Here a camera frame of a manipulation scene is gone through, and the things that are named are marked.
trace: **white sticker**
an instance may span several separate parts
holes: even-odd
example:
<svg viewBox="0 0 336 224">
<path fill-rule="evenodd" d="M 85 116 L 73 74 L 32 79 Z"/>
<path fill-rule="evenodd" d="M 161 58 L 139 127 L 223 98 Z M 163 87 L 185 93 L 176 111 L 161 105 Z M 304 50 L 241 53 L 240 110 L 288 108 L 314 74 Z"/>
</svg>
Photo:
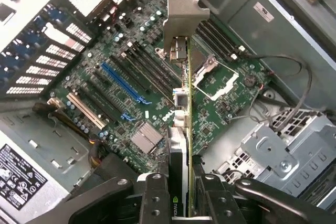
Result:
<svg viewBox="0 0 336 224">
<path fill-rule="evenodd" d="M 253 7 L 254 10 L 256 10 L 267 22 L 271 22 L 274 17 L 273 15 L 267 11 L 261 3 L 257 2 L 255 6 Z"/>
</svg>

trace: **black cable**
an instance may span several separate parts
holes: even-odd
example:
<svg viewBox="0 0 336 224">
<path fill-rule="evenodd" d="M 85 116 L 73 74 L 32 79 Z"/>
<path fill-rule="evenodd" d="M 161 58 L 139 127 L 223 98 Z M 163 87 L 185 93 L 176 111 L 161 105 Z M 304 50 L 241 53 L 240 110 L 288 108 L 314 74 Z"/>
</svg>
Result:
<svg viewBox="0 0 336 224">
<path fill-rule="evenodd" d="M 225 175 L 230 175 L 231 173 L 240 173 L 242 178 L 246 178 L 245 174 L 240 170 L 227 170 L 226 172 L 222 173 L 222 176 L 224 177 Z"/>
<path fill-rule="evenodd" d="M 289 113 L 287 118 L 277 127 L 277 128 L 272 128 L 275 132 L 282 131 L 286 125 L 295 117 L 295 115 L 298 113 L 299 109 L 302 107 L 304 101 L 306 100 L 312 86 L 312 71 L 310 66 L 303 60 L 297 59 L 293 56 L 289 55 L 246 55 L 250 59 L 265 59 L 265 58 L 282 58 L 282 59 L 289 59 L 292 61 L 295 61 L 300 65 L 300 67 L 304 68 L 307 70 L 308 73 L 308 81 L 307 81 L 307 86 L 303 91 L 302 97 L 298 101 L 297 105 L 293 108 L 293 110 Z"/>
</svg>

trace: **motherboard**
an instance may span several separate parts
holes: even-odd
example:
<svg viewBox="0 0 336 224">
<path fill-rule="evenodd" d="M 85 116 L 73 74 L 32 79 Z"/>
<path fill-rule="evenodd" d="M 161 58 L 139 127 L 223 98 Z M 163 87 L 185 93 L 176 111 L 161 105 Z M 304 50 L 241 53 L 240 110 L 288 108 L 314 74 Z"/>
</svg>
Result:
<svg viewBox="0 0 336 224">
<path fill-rule="evenodd" d="M 166 0 L 133 0 L 97 22 L 101 35 L 52 89 L 54 102 L 88 138 L 105 141 L 138 173 L 155 171 L 167 155 L 165 135 L 186 103 L 183 68 L 163 51 Z M 190 42 L 193 76 L 193 154 L 201 154 L 230 120 L 249 106 L 269 74 L 258 60 L 240 57 L 242 42 L 215 16 Z"/>
</svg>

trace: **green circuit board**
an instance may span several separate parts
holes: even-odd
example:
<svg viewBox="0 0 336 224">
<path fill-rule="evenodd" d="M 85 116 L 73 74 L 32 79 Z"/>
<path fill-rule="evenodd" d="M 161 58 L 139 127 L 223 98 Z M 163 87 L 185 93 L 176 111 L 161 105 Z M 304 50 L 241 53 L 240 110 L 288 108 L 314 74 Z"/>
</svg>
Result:
<svg viewBox="0 0 336 224">
<path fill-rule="evenodd" d="M 108 132 L 106 139 L 111 150 L 117 153 L 125 162 L 127 162 L 135 171 L 139 173 L 155 171 L 158 162 L 160 162 L 167 152 L 165 146 L 165 134 L 168 126 L 173 126 L 174 110 L 172 88 L 178 86 L 178 76 L 181 75 L 181 69 L 177 65 L 169 63 L 169 57 L 165 59 L 155 52 L 156 48 L 163 47 L 162 23 L 167 18 L 166 0 L 142 0 L 139 3 L 142 7 L 141 12 L 137 7 L 128 7 L 124 12 L 126 16 L 132 19 L 133 25 L 126 28 L 125 24 L 118 20 L 121 31 L 116 31 L 113 26 L 105 29 L 97 43 L 83 54 L 80 62 L 68 76 L 60 82 L 53 90 L 56 97 L 60 98 L 65 104 L 68 102 L 67 95 L 73 89 L 81 94 L 80 89 L 87 90 L 106 111 L 110 111 L 115 117 L 116 122 L 108 122 L 108 125 L 102 131 L 97 130 L 95 125 L 86 118 L 78 109 L 67 108 L 66 112 L 74 119 L 78 118 L 82 125 L 85 125 L 90 132 L 99 136 L 101 132 Z M 223 35 L 228 37 L 236 45 L 241 42 L 218 20 L 212 17 L 213 22 L 222 31 Z M 133 61 L 122 55 L 127 51 L 128 42 L 139 42 L 145 50 L 141 53 L 142 58 L 139 61 Z M 215 58 L 228 68 L 239 74 L 234 87 L 227 95 L 219 97 L 216 101 L 211 100 L 205 94 L 194 89 L 193 94 L 193 152 L 201 153 L 207 146 L 219 137 L 228 127 L 229 119 L 236 116 L 240 110 L 248 106 L 261 85 L 266 84 L 269 79 L 264 66 L 257 60 L 247 61 L 238 59 L 233 62 L 223 60 L 220 55 L 201 36 L 195 34 L 191 41 L 192 48 L 199 54 L 207 58 L 214 55 Z M 138 103 L 133 99 L 123 87 L 108 76 L 102 69 L 101 64 L 106 62 L 127 84 L 129 84 L 140 96 L 151 104 Z M 232 77 L 233 72 L 228 68 L 218 65 L 213 71 L 208 73 L 204 80 L 198 85 L 205 93 L 214 95 L 219 89 L 222 89 L 226 82 Z M 110 84 L 103 83 L 99 78 L 93 75 L 99 72 L 109 78 Z M 252 76 L 255 83 L 251 87 L 245 84 L 245 78 Z M 87 84 L 91 80 L 105 94 L 109 101 Z M 164 89 L 164 94 L 160 92 L 157 86 L 160 83 L 166 83 L 171 86 L 171 90 Z M 80 99 L 96 114 L 101 114 L 100 108 L 95 106 L 86 97 Z M 133 121 L 126 121 L 119 118 L 120 111 L 127 113 Z M 144 123 L 152 125 L 157 132 L 162 135 L 162 139 L 156 144 L 155 148 L 144 153 L 131 139 Z"/>
</svg>

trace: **warning label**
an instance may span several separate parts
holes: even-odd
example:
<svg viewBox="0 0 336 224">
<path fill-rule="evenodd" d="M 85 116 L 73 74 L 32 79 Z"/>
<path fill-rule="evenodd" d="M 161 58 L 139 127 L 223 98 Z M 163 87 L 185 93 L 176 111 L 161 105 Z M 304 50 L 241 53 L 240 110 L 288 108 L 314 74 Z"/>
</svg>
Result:
<svg viewBox="0 0 336 224">
<path fill-rule="evenodd" d="M 0 196 L 17 210 L 21 210 L 47 181 L 7 144 L 0 149 Z"/>
</svg>

